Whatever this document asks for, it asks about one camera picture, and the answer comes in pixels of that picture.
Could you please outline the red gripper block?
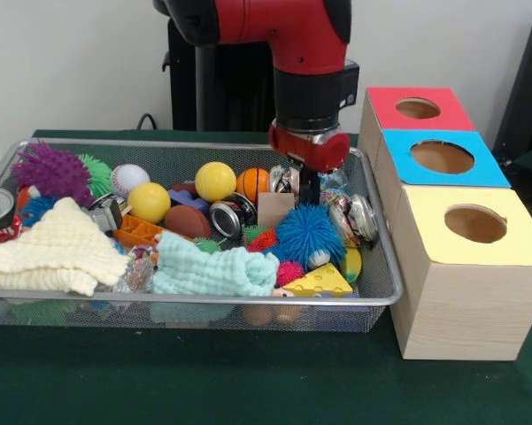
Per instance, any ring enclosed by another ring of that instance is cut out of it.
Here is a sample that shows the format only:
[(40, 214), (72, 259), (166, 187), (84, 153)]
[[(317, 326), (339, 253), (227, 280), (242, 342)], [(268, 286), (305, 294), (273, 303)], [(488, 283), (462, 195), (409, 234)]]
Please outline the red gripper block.
[(343, 166), (351, 147), (348, 134), (340, 128), (325, 133), (290, 132), (276, 120), (269, 128), (269, 143), (278, 154), (301, 164), (299, 170), (299, 203), (320, 202), (320, 177), (317, 172), (330, 172)]

